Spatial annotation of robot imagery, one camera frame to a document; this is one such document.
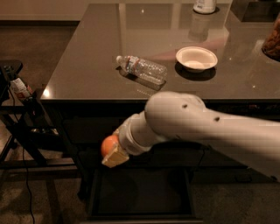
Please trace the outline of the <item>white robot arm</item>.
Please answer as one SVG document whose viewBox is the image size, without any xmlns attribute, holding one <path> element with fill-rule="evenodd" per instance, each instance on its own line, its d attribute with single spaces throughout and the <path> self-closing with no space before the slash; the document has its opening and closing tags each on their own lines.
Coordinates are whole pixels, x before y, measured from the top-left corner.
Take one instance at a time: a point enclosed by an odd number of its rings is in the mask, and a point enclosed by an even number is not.
<svg viewBox="0 0 280 224">
<path fill-rule="evenodd" d="M 261 174 L 280 180 L 280 122 L 211 110 L 196 95 L 154 94 L 144 111 L 127 118 L 101 144 L 101 163 L 127 162 L 171 140 L 208 145 Z"/>
</svg>

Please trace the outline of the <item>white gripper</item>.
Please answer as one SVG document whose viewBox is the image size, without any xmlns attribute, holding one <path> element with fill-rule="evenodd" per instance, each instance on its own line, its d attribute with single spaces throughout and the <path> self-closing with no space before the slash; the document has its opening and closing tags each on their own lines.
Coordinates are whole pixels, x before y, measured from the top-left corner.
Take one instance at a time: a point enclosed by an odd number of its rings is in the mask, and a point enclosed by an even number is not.
<svg viewBox="0 0 280 224">
<path fill-rule="evenodd" d="M 145 120 L 144 113 L 127 118 L 115 131 L 119 144 L 102 159 L 108 168 L 121 165 L 129 160 L 129 155 L 138 156 L 149 151 L 153 145 L 153 131 Z"/>
</svg>

